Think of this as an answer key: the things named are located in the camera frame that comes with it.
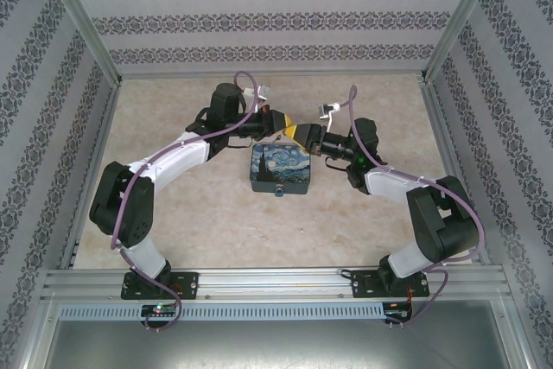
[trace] patterned wallpaper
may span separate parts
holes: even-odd
[[[57,268],[112,90],[61,0],[0,0],[0,368]]]
[[[553,367],[551,0],[479,0],[435,80],[538,367]]]
[[[123,75],[424,69],[460,0],[82,0]]]

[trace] small box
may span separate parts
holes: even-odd
[[[283,196],[306,194],[311,155],[294,144],[259,143],[251,152],[251,190]]]

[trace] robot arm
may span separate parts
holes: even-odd
[[[267,87],[261,86],[260,90],[265,96],[267,95]],[[244,116],[243,91],[234,84],[219,84],[213,93],[210,106],[201,110],[186,131],[164,148],[173,149],[154,162],[148,163],[146,169],[135,181],[124,209],[118,242],[126,257],[148,277],[167,285],[170,274],[169,262],[156,249],[149,237],[154,216],[154,199],[160,191],[190,168],[216,156],[228,145],[230,136],[259,140],[291,124],[286,115],[264,105],[259,107],[259,111],[253,112],[239,128],[228,134],[187,143],[189,139],[235,125]],[[105,168],[89,217],[106,235],[113,234],[119,208],[130,179],[151,159],[152,156],[126,166],[112,162]]]
[[[374,121],[357,118],[355,124],[362,143],[372,157],[381,165],[386,164],[378,156]],[[378,274],[385,288],[391,289],[398,280],[478,243],[477,227],[458,202],[434,188],[399,177],[373,164],[361,150],[351,128],[347,136],[341,136],[319,124],[299,124],[287,128],[284,133],[312,155],[350,162],[346,167],[347,177],[360,192],[407,203],[415,241],[381,259]],[[467,194],[457,178],[446,176],[436,183],[468,203]]]

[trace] beige floor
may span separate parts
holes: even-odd
[[[220,79],[126,80],[102,160],[133,162],[179,136],[208,106]],[[359,88],[357,117],[378,126],[379,154],[427,177],[443,167],[415,76],[274,77],[269,104],[297,123],[319,122],[317,105]],[[332,131],[347,134],[346,111]],[[407,206],[354,190],[346,174],[312,158],[307,195],[251,191],[251,150],[225,150],[171,183],[156,199],[150,235],[174,267],[375,265],[413,240]],[[109,238],[87,222],[75,268],[127,268]]]

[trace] perforated metal strip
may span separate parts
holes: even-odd
[[[139,304],[65,305],[61,321],[136,321]],[[320,304],[188,304],[184,321],[286,321],[286,320],[365,320],[383,319],[381,302],[348,302]],[[170,320],[170,318],[153,318]]]

